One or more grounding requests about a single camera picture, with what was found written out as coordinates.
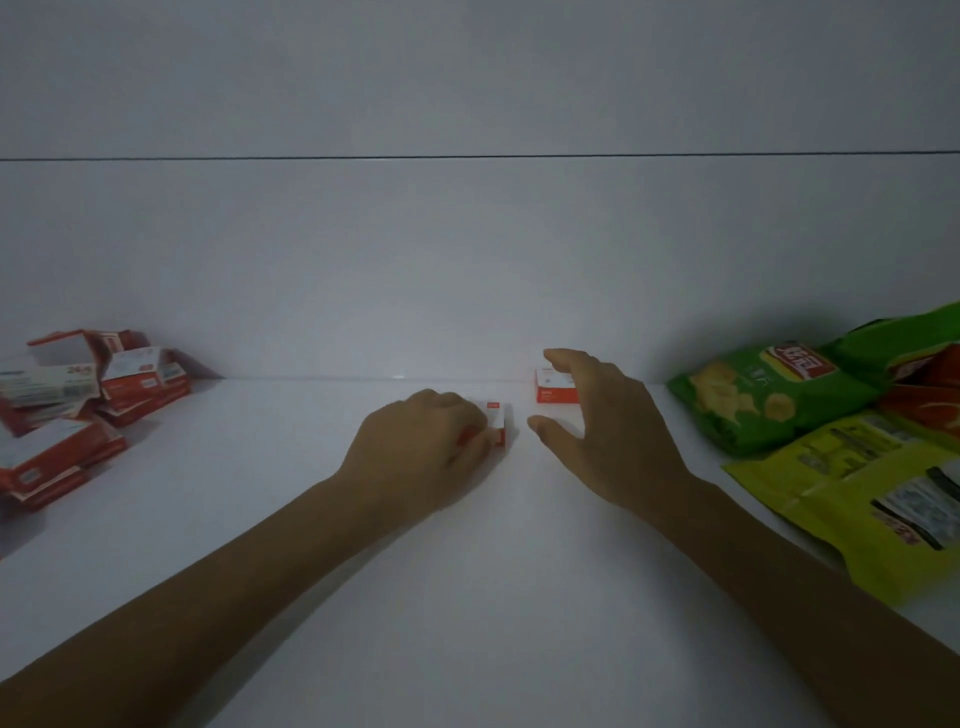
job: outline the forearm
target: forearm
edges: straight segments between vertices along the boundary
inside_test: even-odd
[[[960,725],[960,657],[691,478],[655,526],[747,611],[844,726]]]
[[[0,685],[0,724],[164,724],[270,619],[391,526],[356,489],[315,486]]]

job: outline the green chip bag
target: green chip bag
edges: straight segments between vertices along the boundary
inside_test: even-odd
[[[960,567],[960,458],[873,411],[724,470],[835,546],[853,582],[887,604]]]
[[[728,354],[667,387],[731,455],[784,445],[880,395],[797,342]]]
[[[885,389],[960,341],[960,302],[855,328],[821,347],[845,372]]]

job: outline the hand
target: hand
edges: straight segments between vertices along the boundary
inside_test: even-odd
[[[657,522],[691,479],[643,386],[585,352],[547,349],[558,372],[573,375],[584,411],[584,439],[548,417],[527,424],[560,462],[601,498]]]
[[[479,434],[460,447],[466,430]],[[478,406],[453,392],[424,389],[368,415],[334,479],[399,526],[460,495],[496,439]]]

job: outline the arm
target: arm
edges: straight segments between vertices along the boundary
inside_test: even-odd
[[[736,600],[841,725],[960,725],[960,656],[691,475],[640,382],[584,352],[545,354],[573,374],[585,435],[535,416],[540,439]]]
[[[486,425],[432,390],[377,410],[329,480],[0,684],[0,725],[163,725],[325,574],[455,498],[495,433],[457,439]]]

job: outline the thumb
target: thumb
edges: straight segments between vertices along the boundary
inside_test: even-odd
[[[463,450],[453,461],[453,469],[457,475],[466,480],[469,475],[475,471],[484,460],[493,447],[494,439],[499,440],[500,433],[495,429],[485,429],[476,436],[470,438],[470,441],[464,446]]]
[[[534,415],[527,420],[527,424],[567,470],[581,480],[584,479],[586,463],[581,448],[583,440],[567,432],[560,423],[549,417]]]

